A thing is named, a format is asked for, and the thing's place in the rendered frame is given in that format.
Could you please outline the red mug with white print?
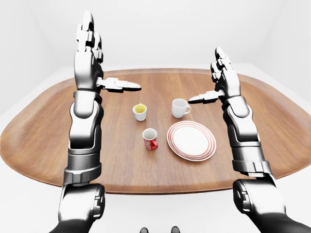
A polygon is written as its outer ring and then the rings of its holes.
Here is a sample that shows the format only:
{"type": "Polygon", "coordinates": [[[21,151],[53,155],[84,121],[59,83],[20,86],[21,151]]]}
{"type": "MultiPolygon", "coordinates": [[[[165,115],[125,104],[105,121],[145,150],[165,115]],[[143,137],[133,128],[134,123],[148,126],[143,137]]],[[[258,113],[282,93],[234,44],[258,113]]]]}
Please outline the red mug with white print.
{"type": "Polygon", "coordinates": [[[142,132],[144,145],[147,150],[156,150],[158,144],[156,141],[157,131],[153,128],[147,128],[142,132]]]}

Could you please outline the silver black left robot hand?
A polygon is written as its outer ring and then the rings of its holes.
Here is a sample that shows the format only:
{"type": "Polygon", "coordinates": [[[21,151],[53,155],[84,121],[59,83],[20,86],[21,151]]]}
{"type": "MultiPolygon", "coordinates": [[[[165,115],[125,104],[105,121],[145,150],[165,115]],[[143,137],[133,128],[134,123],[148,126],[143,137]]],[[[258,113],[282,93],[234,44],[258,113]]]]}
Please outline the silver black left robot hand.
{"type": "Polygon", "coordinates": [[[94,31],[94,20],[89,10],[85,11],[83,22],[78,25],[76,39],[78,49],[74,58],[74,75],[77,89],[97,93],[102,89],[119,93],[141,90],[141,86],[137,83],[121,81],[113,77],[103,79],[102,40],[100,34],[94,31]]]}

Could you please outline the white plate with red rings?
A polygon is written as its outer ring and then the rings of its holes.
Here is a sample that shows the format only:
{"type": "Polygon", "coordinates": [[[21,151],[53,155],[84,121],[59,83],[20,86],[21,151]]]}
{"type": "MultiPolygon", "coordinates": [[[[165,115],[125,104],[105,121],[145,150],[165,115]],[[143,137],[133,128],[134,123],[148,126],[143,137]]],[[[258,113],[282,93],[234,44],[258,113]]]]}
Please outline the white plate with red rings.
{"type": "Polygon", "coordinates": [[[189,120],[173,124],[167,131],[167,142],[179,157],[194,162],[209,159],[217,148],[213,133],[206,126],[189,120]]]}

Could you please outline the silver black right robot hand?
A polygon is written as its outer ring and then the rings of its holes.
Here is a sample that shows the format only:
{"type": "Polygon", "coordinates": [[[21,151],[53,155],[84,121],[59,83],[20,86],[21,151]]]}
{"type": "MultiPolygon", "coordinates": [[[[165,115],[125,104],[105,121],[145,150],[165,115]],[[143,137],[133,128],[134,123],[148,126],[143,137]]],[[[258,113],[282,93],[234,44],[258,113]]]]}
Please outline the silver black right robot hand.
{"type": "Polygon", "coordinates": [[[227,54],[220,48],[215,49],[216,61],[210,64],[211,78],[215,83],[212,91],[189,99],[189,104],[213,103],[220,99],[221,102],[241,95],[240,80],[236,71],[231,67],[231,61],[227,54]]]}

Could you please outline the white cup with yellow inside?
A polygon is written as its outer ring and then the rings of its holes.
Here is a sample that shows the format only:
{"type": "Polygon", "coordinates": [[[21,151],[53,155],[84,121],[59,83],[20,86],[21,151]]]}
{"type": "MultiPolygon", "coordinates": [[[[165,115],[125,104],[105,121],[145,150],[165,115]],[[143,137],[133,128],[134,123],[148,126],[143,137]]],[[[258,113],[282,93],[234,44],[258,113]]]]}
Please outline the white cup with yellow inside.
{"type": "Polygon", "coordinates": [[[137,104],[132,110],[137,121],[144,121],[146,119],[147,107],[144,104],[137,104]]]}

